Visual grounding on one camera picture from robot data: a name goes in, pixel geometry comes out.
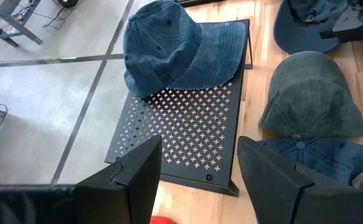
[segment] gray green cap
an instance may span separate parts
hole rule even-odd
[[[338,65],[300,52],[275,69],[259,126],[283,137],[361,137],[363,117]]]

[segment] red object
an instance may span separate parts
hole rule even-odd
[[[176,224],[173,220],[163,216],[152,216],[150,224]]]

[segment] blue denim cap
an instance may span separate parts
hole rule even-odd
[[[296,135],[258,143],[342,184],[351,184],[363,172],[363,145],[346,139],[303,139]]]
[[[337,38],[322,39],[321,24],[347,9],[347,0],[283,0],[274,22],[273,36],[284,51],[327,52],[339,45]]]
[[[139,98],[164,88],[199,90],[227,82],[246,42],[241,22],[196,23],[181,5],[152,2],[129,18],[125,82]]]

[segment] black display stand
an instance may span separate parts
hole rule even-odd
[[[176,0],[175,2],[179,3],[183,7],[190,7],[220,1],[223,0]]]
[[[238,22],[246,25],[248,40],[249,20]],[[144,100],[128,95],[105,161],[112,163],[151,136],[162,135],[161,180],[238,196],[231,171],[246,48],[237,72],[223,85],[164,89]]]

